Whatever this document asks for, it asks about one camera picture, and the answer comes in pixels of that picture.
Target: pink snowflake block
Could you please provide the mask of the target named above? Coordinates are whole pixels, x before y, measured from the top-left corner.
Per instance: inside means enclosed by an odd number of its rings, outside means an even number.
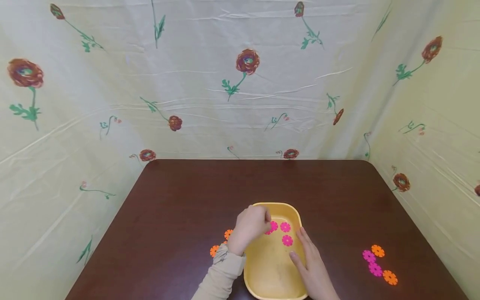
[[[373,252],[370,250],[363,251],[362,255],[363,255],[363,259],[369,263],[374,263],[377,260],[377,258],[375,257],[375,254],[373,254]]]
[[[282,243],[285,246],[290,247],[291,245],[293,245],[293,239],[290,235],[286,234],[282,237]]]
[[[383,276],[382,268],[376,263],[369,263],[368,269],[370,270],[370,273],[372,273],[374,276],[377,276],[377,277]]]
[[[275,221],[270,222],[270,225],[272,225],[272,232],[278,229],[278,223]]]
[[[282,224],[280,224],[280,229],[283,232],[289,232],[290,231],[290,224],[287,223],[287,222],[283,222]]]

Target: wooden table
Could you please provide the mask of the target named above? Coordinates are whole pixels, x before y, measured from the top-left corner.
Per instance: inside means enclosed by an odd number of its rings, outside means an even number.
[[[210,248],[255,202],[298,210],[342,300],[467,299],[367,162],[155,160],[67,300],[190,300],[212,263]],[[396,274],[396,286],[370,273],[362,252],[373,244],[385,250],[377,262]],[[229,299],[254,299],[243,276]]]

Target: yellow plastic container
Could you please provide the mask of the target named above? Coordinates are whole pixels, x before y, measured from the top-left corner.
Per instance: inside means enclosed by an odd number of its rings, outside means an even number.
[[[295,265],[289,257],[295,251],[305,263],[305,255],[295,232],[301,227],[298,211],[286,203],[255,203],[268,207],[272,221],[278,229],[271,234],[263,234],[245,250],[247,261],[243,278],[248,291],[260,300],[303,300],[307,291]],[[290,231],[284,232],[280,225],[287,222]],[[293,244],[286,246],[282,238],[289,235]]]

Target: hand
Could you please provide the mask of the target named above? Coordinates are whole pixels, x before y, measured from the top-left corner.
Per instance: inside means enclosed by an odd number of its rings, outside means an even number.
[[[237,217],[237,224],[227,242],[228,251],[242,256],[245,248],[258,236],[271,229],[272,217],[268,208],[253,206],[245,208]]]
[[[297,237],[305,252],[306,266],[294,251],[290,252],[290,259],[297,267],[308,295],[313,300],[339,300],[320,253],[308,237],[305,228],[301,227],[297,231]]]

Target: sleeve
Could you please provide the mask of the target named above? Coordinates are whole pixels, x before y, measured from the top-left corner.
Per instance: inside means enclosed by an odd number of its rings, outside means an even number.
[[[233,281],[241,275],[244,265],[245,254],[232,254],[228,252],[227,245],[222,244],[192,300],[227,300]]]

